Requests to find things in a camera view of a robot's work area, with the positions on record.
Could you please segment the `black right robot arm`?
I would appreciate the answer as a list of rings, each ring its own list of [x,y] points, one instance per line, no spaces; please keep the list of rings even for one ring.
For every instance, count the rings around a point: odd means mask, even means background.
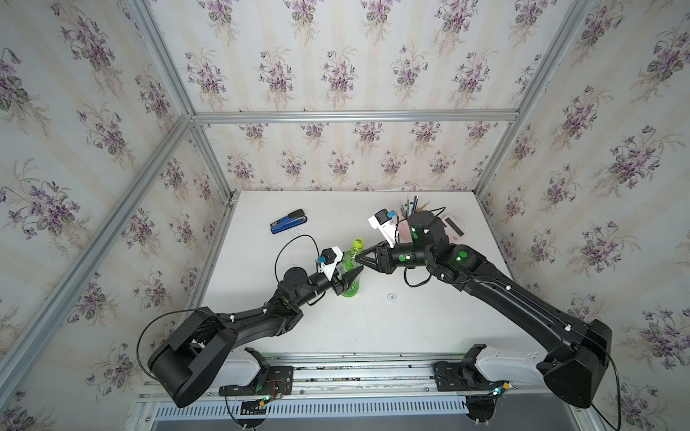
[[[359,252],[357,263],[379,273],[423,266],[429,275],[490,305],[544,348],[540,358],[527,351],[500,352],[475,344],[461,362],[442,363],[440,391],[467,389],[499,394],[506,384],[545,387],[563,402],[588,409],[612,365],[612,330],[599,319],[586,323],[550,305],[503,274],[479,251],[453,244],[440,217],[430,211],[407,219],[411,240],[401,244],[395,212],[382,209],[369,224],[384,241]]]

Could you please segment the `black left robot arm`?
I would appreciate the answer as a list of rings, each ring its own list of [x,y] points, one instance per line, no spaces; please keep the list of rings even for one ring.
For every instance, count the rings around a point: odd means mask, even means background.
[[[261,338],[290,332],[304,316],[301,307],[332,289],[340,295],[363,271],[307,275],[289,269],[263,306],[245,312],[216,314],[204,306],[192,312],[149,357],[147,367],[174,404],[185,408],[210,388],[232,350]]]

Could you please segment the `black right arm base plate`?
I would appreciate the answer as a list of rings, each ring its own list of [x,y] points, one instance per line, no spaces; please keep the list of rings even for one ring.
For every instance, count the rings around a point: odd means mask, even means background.
[[[490,391],[498,396],[510,388],[507,381],[491,381],[478,368],[478,356],[486,344],[474,344],[459,362],[438,361],[432,366],[438,391]]]

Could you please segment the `green plastic bottle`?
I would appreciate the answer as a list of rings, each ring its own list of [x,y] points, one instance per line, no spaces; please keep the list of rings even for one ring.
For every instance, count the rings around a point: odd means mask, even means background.
[[[356,238],[352,242],[352,246],[348,251],[346,251],[343,255],[343,261],[342,261],[342,272],[347,273],[350,272],[354,269],[360,268],[361,265],[358,264],[355,261],[355,257],[364,250],[365,248],[365,242],[360,239]],[[341,296],[346,297],[346,298],[351,298],[359,292],[359,282],[361,279],[361,274],[357,275],[354,281],[350,284],[350,287],[345,290]]]

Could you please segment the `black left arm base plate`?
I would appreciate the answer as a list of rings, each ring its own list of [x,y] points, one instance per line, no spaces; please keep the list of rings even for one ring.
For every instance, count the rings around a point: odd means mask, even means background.
[[[212,388],[222,397],[290,395],[294,366],[275,366],[256,349],[231,352]]]

